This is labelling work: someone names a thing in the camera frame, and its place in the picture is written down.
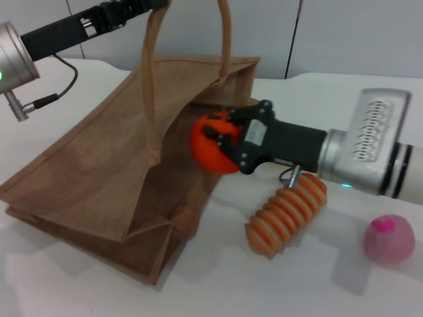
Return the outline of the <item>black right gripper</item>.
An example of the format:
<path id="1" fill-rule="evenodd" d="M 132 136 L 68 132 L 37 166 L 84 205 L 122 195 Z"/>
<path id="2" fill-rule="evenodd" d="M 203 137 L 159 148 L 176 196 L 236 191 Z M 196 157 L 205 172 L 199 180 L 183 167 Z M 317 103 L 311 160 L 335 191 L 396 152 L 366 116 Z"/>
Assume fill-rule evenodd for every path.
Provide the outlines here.
<path id="1" fill-rule="evenodd" d="M 211 114 L 210 119 L 233 124 L 205 125 L 202 132 L 244 174 L 252 174 L 265 162 L 317 171 L 327 132 L 277 120 L 269 100 L 225 108 Z"/>

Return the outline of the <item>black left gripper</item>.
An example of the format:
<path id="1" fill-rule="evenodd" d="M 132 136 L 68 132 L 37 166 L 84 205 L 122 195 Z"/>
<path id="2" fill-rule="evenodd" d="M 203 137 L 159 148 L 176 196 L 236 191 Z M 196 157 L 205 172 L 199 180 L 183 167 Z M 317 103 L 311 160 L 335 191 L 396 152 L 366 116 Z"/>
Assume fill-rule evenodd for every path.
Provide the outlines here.
<path id="1" fill-rule="evenodd" d="M 23 34 L 20 39 L 31 60 L 38 61 L 119 29 L 129 20 L 168 4 L 167 0 L 103 1 L 90 9 Z"/>

